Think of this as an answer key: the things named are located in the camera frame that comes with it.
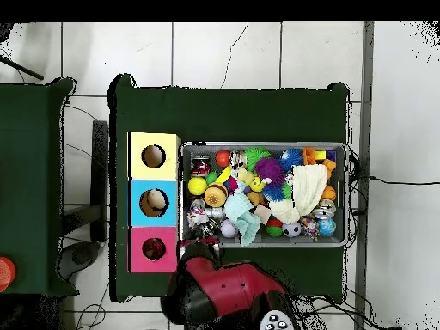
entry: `orange ball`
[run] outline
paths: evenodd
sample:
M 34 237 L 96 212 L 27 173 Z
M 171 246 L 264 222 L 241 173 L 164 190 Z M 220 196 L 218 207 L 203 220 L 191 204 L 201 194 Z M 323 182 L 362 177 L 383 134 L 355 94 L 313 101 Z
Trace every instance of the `orange ball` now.
M 336 191 L 331 186 L 326 186 L 324 192 L 322 193 L 321 199 L 329 199 L 334 201 L 336 199 Z

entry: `toy ball in hole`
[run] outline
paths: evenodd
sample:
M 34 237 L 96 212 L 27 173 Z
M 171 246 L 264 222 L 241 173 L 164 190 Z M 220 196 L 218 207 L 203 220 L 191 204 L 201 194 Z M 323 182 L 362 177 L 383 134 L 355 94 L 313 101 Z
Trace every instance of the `toy ball in hole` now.
M 216 153 L 216 163 L 220 167 L 228 167 L 230 153 L 228 150 L 220 150 Z
M 320 234 L 323 236 L 329 236 L 336 230 L 336 223 L 333 219 L 318 220 L 318 225 L 320 227 Z
M 205 191 L 205 202 L 212 207 L 220 207 L 226 201 L 228 190 L 221 183 L 211 183 Z
M 326 188 L 324 188 L 321 198 L 334 201 L 336 199 L 336 191 L 334 191 L 334 188 L 327 185 Z
M 220 231 L 225 238 L 234 238 L 238 234 L 238 228 L 230 220 L 222 222 Z
M 206 180 L 203 177 L 192 177 L 188 182 L 188 190 L 192 195 L 201 195 L 206 188 Z
M 294 236 L 299 236 L 301 234 L 300 223 L 283 224 L 282 229 L 284 235 L 288 236 L 289 238 L 293 238 Z
M 162 216 L 168 205 L 167 195 L 161 190 L 148 190 L 139 200 L 139 207 L 147 217 Z

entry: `orange object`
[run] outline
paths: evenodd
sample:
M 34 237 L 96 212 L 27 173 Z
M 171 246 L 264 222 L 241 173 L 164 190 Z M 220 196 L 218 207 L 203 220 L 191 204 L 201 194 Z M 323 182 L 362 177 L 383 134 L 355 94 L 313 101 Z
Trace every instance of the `orange object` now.
M 309 164 L 316 164 L 315 148 L 302 148 L 302 164 L 307 166 Z
M 6 257 L 0 257 L 0 292 L 5 291 L 14 281 L 15 265 L 12 260 Z
M 220 207 L 226 201 L 228 190 L 221 183 L 211 183 L 205 191 L 205 202 L 212 207 Z
M 336 199 L 336 191 L 334 191 L 334 188 L 327 185 L 326 188 L 324 188 L 321 199 L 329 199 L 334 201 Z

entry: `toy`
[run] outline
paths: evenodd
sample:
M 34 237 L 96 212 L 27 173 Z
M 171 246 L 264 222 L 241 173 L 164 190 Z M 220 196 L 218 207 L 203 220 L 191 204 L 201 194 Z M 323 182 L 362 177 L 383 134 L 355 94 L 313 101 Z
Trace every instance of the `toy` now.
M 255 171 L 255 163 L 257 163 L 261 158 L 268 158 L 271 154 L 264 150 L 263 148 L 247 148 L 244 151 L 247 159 L 247 171 Z
M 305 147 L 302 149 L 302 164 L 308 166 L 309 164 L 316 164 L 315 148 Z
M 203 177 L 192 177 L 188 182 L 188 191 L 192 195 L 201 195 L 207 188 L 206 180 Z
M 281 228 L 283 226 L 283 223 L 275 218 L 275 216 L 271 215 L 271 217 L 269 217 L 269 220 L 267 220 L 266 226 Z
M 320 228 L 314 219 L 312 219 L 311 217 L 302 217 L 299 222 L 301 224 L 302 232 L 305 235 L 314 240 L 318 238 L 318 235 L 320 234 Z
M 334 188 L 332 188 L 331 186 L 327 185 L 324 188 L 324 192 L 322 193 L 321 196 L 322 199 L 329 199 L 334 201 L 336 199 L 336 191 L 334 191 Z
M 288 182 L 283 183 L 281 191 L 285 199 L 292 200 L 292 186 Z
M 228 219 L 222 222 L 220 231 L 225 238 L 234 238 L 238 234 L 238 228 Z
M 205 191 L 205 202 L 212 207 L 220 207 L 226 201 L 228 190 L 221 183 L 211 183 Z
M 252 191 L 250 193 L 247 193 L 246 196 L 253 206 L 257 206 L 260 203 L 260 195 L 258 192 Z
M 220 150 L 216 153 L 216 163 L 220 167 L 228 167 L 230 153 L 228 150 Z
M 277 237 L 283 235 L 283 229 L 279 227 L 266 227 L 266 233 L 270 236 Z
M 323 236 L 330 236 L 336 230 L 336 223 L 333 219 L 318 220 L 318 226 L 320 227 L 320 234 Z
M 217 177 L 216 183 L 224 183 L 230 177 L 231 166 L 226 167 L 223 172 Z
M 233 177 L 229 177 L 223 185 L 227 188 L 229 195 L 238 188 L 237 180 Z
M 206 176 L 206 184 L 210 185 L 211 183 L 215 182 L 217 178 L 218 178 L 218 174 L 216 171 L 210 172 Z
M 299 166 L 303 164 L 303 152 L 297 148 L 291 148 L 283 151 L 278 160 L 281 168 L 286 173 L 291 171 L 292 166 Z
M 240 231 L 241 244 L 246 247 L 254 241 L 260 228 L 261 220 L 257 215 L 249 211 L 253 206 L 243 193 L 246 185 L 240 180 L 237 180 L 237 184 L 238 188 L 228 197 L 224 204 L 224 212 L 226 217 Z
M 250 171 L 247 171 L 245 168 L 240 167 L 237 171 L 237 177 L 238 180 L 243 181 L 246 185 L 250 185 L 254 179 L 254 174 Z
M 283 185 L 283 169 L 281 169 L 279 162 L 275 158 L 261 158 L 255 164 L 255 172 L 266 184 L 273 184 L 274 186 Z
M 332 177 L 332 172 L 336 168 L 336 162 L 325 159 L 322 164 L 327 167 L 327 179 L 330 180 L 330 177 Z
M 267 185 L 262 191 L 267 201 L 281 201 L 284 199 L 283 189 L 281 186 Z
M 283 224 L 283 233 L 285 236 L 289 238 L 293 238 L 294 236 L 299 236 L 301 234 L 301 224 L 296 222 L 292 224 Z
M 263 205 L 257 205 L 257 208 L 254 211 L 254 214 L 260 218 L 261 223 L 266 225 L 267 221 L 269 220 L 269 217 L 272 214 L 271 209 L 263 206 Z
M 192 165 L 194 168 L 191 170 L 191 176 L 206 176 L 211 171 L 211 166 L 208 164 L 210 157 L 208 156 L 195 156 L 192 159 Z
M 148 190 L 139 200 L 139 207 L 147 217 L 161 217 L 168 206 L 167 196 L 161 190 Z
M 318 206 L 313 209 L 312 215 L 315 219 L 331 219 L 334 217 L 335 212 L 336 207 L 334 206 L 334 202 L 332 200 L 323 199 Z
M 336 150 L 326 150 L 326 159 L 336 162 Z
M 205 213 L 208 217 L 218 220 L 219 222 L 222 222 L 224 218 L 226 218 L 223 207 L 207 207 Z
M 263 191 L 263 188 L 265 188 L 266 183 L 263 182 L 259 176 L 255 176 L 249 186 L 252 191 L 255 191 L 256 193 L 261 193 L 261 191 Z
M 326 159 L 326 151 L 325 150 L 316 150 L 315 151 L 315 160 L 322 161 Z
M 246 168 L 247 158 L 242 150 L 233 150 L 230 152 L 229 164 L 233 169 L 238 169 L 240 167 Z

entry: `yellow toy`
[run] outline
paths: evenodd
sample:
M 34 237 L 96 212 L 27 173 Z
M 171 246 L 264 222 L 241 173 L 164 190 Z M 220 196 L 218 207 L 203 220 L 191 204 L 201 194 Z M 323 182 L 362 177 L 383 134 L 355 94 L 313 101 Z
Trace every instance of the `yellow toy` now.
M 252 180 L 254 179 L 254 174 L 250 171 L 247 171 L 245 168 L 238 168 L 238 180 L 243 181 L 246 185 L 250 185 Z
M 188 182 L 188 190 L 192 195 L 201 195 L 207 187 L 206 180 L 203 177 L 192 177 Z
M 265 188 L 266 183 L 264 183 L 259 176 L 255 176 L 252 180 L 249 187 L 252 191 L 255 191 L 256 193 L 261 193 L 263 191 L 263 188 Z
M 230 177 L 230 171 L 232 170 L 232 167 L 229 165 L 227 168 L 223 170 L 223 172 L 218 176 L 216 179 L 216 183 L 224 183 L 226 180 Z

